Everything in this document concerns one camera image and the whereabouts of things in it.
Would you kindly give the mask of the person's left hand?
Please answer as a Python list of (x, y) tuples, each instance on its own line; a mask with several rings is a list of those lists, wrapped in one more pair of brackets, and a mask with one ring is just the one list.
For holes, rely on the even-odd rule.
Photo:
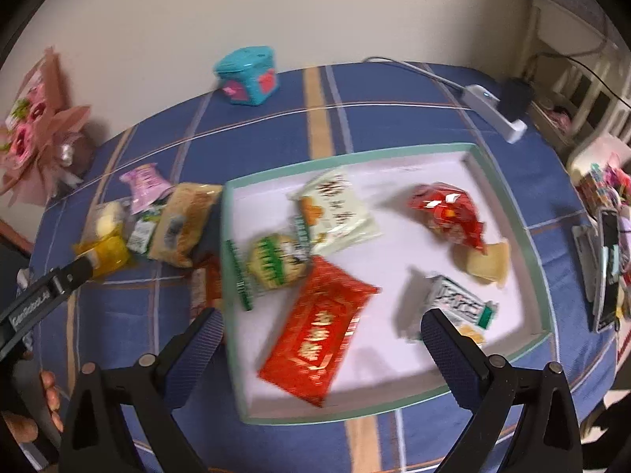
[(11, 436), (18, 444), (31, 443), (44, 436), (58, 447), (63, 434), (63, 422), (59, 411), (61, 397), (56, 377), (44, 369), (39, 372), (39, 384), (35, 398), (25, 402), (14, 400), (13, 405), (1, 409), (1, 417)]

